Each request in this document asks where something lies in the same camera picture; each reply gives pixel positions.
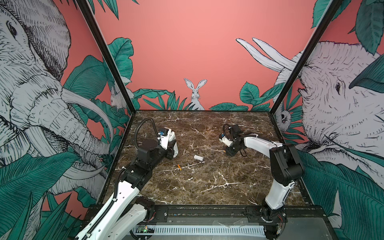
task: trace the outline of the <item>rabbit ear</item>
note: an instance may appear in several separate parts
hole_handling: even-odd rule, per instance
[[[206,84],[206,83],[207,83],[207,80],[206,80],[206,79],[201,80],[201,81],[199,82],[199,84],[197,85],[196,89],[201,88],[201,87],[204,86],[204,84]]]
[[[195,89],[195,86],[193,85],[193,83],[191,81],[189,81],[188,79],[184,78],[184,81],[185,83],[187,84],[187,87],[189,87],[190,89],[194,90]]]

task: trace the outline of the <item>black frame post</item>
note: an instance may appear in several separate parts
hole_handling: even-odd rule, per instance
[[[113,78],[115,79],[123,97],[124,100],[127,103],[129,111],[134,114],[136,112],[135,107],[133,106],[133,103],[131,99],[128,96],[127,89],[124,85],[124,83],[121,80],[119,70],[116,67],[115,61],[113,60],[111,53],[108,49],[108,46],[106,42],[104,41],[104,37],[101,34],[101,31],[97,25],[96,19],[94,18],[93,12],[88,7],[87,0],[76,0],[77,4],[79,5],[80,11],[82,12],[85,21],[88,24],[89,29],[91,30],[91,33],[93,37],[95,38],[95,41],[97,45],[99,46],[99,49],[101,51],[101,54],[103,55],[105,62],[107,63],[109,70],[112,73]]]
[[[319,25],[317,25],[315,32],[313,33],[310,41],[308,42],[307,46],[305,47],[303,54],[301,55],[295,68],[292,70],[292,73],[289,76],[287,82],[285,83],[280,95],[277,97],[276,102],[273,104],[271,111],[270,111],[270,113],[272,115],[275,114],[277,108],[283,102],[289,89],[292,87],[292,84],[297,79],[301,69],[304,67],[304,65],[307,62],[308,58],[310,57],[312,51],[316,47],[317,43],[319,42],[321,36],[325,32],[329,23],[332,21],[333,16],[335,15],[336,11],[338,10],[338,8],[340,7],[342,2],[343,2],[343,0],[332,0],[332,2],[330,3],[330,6],[328,7],[326,12],[324,13],[324,16],[320,20]]]

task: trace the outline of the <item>pink wall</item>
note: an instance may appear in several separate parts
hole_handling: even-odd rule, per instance
[[[275,83],[278,72],[257,63],[236,38],[253,43],[256,37],[292,58],[313,32],[315,0],[162,0],[140,5],[117,0],[119,19],[94,2],[107,44],[118,37],[132,40],[130,90],[175,90],[183,99],[192,93],[184,78],[195,86],[207,79],[199,90],[206,110],[223,102],[245,105],[239,92],[246,81],[258,86],[260,94]],[[140,109],[152,109],[142,99],[139,103]]]

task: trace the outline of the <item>rabbit illustration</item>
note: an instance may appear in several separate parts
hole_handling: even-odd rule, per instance
[[[194,105],[194,107],[191,110],[204,110],[203,106],[199,102],[199,98],[200,98],[199,88],[204,86],[204,84],[207,83],[207,80],[206,79],[201,80],[196,88],[190,80],[186,78],[184,78],[184,80],[185,80],[185,83],[187,84],[187,87],[192,89],[191,106]]]

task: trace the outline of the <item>elephant ear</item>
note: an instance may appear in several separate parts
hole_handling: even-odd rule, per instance
[[[0,5],[23,26],[47,70],[61,79],[67,66],[71,36],[55,3],[52,0],[0,0]]]

